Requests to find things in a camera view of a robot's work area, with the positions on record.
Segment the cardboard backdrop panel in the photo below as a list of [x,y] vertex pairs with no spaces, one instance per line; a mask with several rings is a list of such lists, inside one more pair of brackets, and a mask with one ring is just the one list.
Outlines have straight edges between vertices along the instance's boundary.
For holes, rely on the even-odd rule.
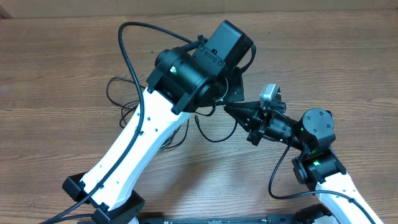
[[1,0],[2,19],[396,9],[397,0]]

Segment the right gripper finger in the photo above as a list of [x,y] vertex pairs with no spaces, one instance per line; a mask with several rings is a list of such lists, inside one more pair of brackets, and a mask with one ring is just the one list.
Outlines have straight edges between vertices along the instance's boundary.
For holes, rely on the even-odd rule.
[[231,115],[246,132],[250,132],[260,126],[259,120],[256,119],[256,112],[230,111],[228,114]]
[[224,107],[224,111],[233,118],[261,118],[264,116],[260,101],[229,103]]

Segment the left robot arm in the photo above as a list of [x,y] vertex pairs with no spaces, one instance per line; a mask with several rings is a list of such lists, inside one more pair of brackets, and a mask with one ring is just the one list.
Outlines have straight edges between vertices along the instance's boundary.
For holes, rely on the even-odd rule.
[[228,21],[209,38],[163,50],[138,88],[138,105],[121,134],[88,172],[69,176],[63,190],[76,206],[94,207],[94,223],[136,223],[144,199],[134,186],[164,142],[201,107],[242,101],[246,53],[254,42]]

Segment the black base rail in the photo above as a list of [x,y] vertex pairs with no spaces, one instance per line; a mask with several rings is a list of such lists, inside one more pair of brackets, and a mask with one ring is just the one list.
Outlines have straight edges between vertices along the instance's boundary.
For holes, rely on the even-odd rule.
[[304,224],[296,215],[268,215],[240,218],[138,218],[139,224]]

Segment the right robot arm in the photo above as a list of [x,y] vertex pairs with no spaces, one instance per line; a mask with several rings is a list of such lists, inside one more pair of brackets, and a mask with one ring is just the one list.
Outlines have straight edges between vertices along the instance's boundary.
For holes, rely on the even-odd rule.
[[285,115],[279,101],[230,103],[224,110],[248,132],[247,140],[279,141],[300,154],[292,159],[293,172],[308,191],[284,199],[314,195],[319,203],[297,212],[292,223],[381,223],[363,199],[332,144],[336,139],[332,113],[320,108],[306,111],[296,121]]

